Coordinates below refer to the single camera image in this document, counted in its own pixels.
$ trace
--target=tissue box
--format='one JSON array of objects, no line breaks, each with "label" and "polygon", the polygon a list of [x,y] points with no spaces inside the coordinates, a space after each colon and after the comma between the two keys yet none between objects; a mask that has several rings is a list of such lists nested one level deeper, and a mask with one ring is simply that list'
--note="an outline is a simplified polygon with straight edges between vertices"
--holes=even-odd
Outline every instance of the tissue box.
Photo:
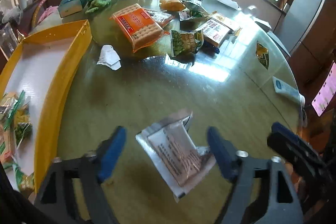
[{"label": "tissue box", "polygon": [[62,0],[58,12],[61,18],[83,10],[88,0]]}]

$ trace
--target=plastic bag on shelf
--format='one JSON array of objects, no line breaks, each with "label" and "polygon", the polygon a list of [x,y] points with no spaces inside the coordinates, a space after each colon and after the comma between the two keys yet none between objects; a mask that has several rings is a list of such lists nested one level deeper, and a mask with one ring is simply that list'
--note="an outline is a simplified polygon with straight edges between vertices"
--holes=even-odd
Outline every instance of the plastic bag on shelf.
[{"label": "plastic bag on shelf", "polygon": [[2,24],[6,24],[10,22],[12,19],[16,21],[18,25],[20,25],[21,19],[23,16],[23,11],[18,7],[14,7],[13,9],[7,10],[2,18]]}]

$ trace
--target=cracker package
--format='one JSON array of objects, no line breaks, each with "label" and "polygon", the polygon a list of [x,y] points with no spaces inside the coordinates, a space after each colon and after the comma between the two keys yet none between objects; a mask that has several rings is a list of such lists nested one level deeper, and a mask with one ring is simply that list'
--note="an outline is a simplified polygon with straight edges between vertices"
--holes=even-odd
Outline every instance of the cracker package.
[{"label": "cracker package", "polygon": [[215,47],[220,47],[224,42],[226,35],[230,32],[228,27],[214,19],[208,20],[196,30],[203,30],[204,40]]},{"label": "cracker package", "polygon": [[139,5],[134,4],[112,15],[132,44],[133,53],[155,43],[163,34],[163,29]]},{"label": "cracker package", "polygon": [[160,8],[162,10],[179,12],[185,9],[181,0],[160,0]]},{"label": "cracker package", "polygon": [[160,25],[161,28],[164,28],[168,25],[168,23],[174,18],[173,15],[164,13],[164,12],[157,12],[151,9],[146,9],[145,11],[152,17],[152,19]]},{"label": "cracker package", "polygon": [[197,53],[203,45],[203,31],[198,30],[189,33],[180,33],[178,31],[170,31],[171,38],[171,54],[173,57],[181,53]]}]

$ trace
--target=green snack bag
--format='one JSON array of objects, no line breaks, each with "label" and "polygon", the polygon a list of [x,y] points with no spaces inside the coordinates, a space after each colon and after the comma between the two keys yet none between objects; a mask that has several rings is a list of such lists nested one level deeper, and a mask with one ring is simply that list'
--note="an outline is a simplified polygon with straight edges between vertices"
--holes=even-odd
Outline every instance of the green snack bag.
[{"label": "green snack bag", "polygon": [[14,119],[16,111],[19,108],[21,108],[21,105],[25,101],[25,95],[26,95],[25,91],[24,90],[21,91],[20,96],[19,96],[17,102],[14,104],[13,108],[11,109],[11,111],[8,114],[7,119],[4,121],[4,125],[3,125],[4,131],[6,131],[11,126],[11,123],[12,123],[12,121]]},{"label": "green snack bag", "polygon": [[29,195],[34,192],[34,173],[27,176],[16,164],[13,164],[13,171],[17,188],[24,197],[28,198]]},{"label": "green snack bag", "polygon": [[197,21],[206,19],[206,17],[208,16],[208,13],[205,14],[197,10],[183,10],[180,11],[178,14],[180,16],[180,21],[186,21],[186,20]]},{"label": "green snack bag", "polygon": [[203,30],[197,32],[180,33],[175,30],[170,31],[172,56],[175,57],[183,53],[197,53],[203,45]]}]

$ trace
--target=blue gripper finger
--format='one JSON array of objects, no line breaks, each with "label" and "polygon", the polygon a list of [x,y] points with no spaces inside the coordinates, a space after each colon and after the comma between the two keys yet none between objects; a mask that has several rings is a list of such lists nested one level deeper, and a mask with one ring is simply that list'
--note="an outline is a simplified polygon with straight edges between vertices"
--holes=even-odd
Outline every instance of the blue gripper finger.
[{"label": "blue gripper finger", "polygon": [[209,127],[207,140],[211,152],[214,154],[222,176],[229,181],[237,177],[236,151],[230,141],[223,139],[215,127]]},{"label": "blue gripper finger", "polygon": [[118,161],[126,142],[126,129],[118,126],[111,138],[103,141],[98,147],[96,153],[100,161],[100,170],[98,171],[98,181],[103,183],[108,179]]}]

